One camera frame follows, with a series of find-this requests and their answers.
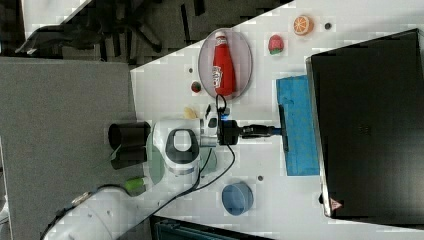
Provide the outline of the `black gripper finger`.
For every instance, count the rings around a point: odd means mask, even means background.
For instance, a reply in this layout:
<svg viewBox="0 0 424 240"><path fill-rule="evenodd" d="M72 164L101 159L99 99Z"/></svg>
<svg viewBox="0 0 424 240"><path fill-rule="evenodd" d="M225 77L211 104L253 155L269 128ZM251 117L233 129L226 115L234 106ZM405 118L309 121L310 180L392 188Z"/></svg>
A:
<svg viewBox="0 0 424 240"><path fill-rule="evenodd" d="M273 134L273 133L253 133L246 135L246 139L257 139L257 138L268 138L271 136L275 136L279 134Z"/></svg>
<svg viewBox="0 0 424 240"><path fill-rule="evenodd" d="M246 126L246 132L273 132L276 128L274 126L265 126L252 124Z"/></svg>

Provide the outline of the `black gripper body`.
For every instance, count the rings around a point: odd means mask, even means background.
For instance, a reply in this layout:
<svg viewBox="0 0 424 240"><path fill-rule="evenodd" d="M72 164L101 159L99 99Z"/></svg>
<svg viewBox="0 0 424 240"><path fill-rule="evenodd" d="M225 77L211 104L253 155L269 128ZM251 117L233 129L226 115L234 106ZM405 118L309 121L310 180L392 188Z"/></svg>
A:
<svg viewBox="0 0 424 240"><path fill-rule="evenodd" d="M218 143L220 145L237 145L238 140L247 135L245 128L239 127L235 120L222 120L218 123Z"/></svg>

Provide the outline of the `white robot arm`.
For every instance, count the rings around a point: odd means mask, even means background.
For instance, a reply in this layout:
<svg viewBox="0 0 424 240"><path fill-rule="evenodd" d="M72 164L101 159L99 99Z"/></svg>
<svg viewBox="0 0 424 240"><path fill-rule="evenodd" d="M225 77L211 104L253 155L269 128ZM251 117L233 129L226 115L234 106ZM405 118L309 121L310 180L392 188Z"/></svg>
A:
<svg viewBox="0 0 424 240"><path fill-rule="evenodd" d="M240 126L219 116L161 120L147 138L147 176L152 182L143 193L132 196L121 187L100 187L76 199L40 240L117 240L167 203L197 189L206 162L203 148L281 133L278 127Z"/></svg>

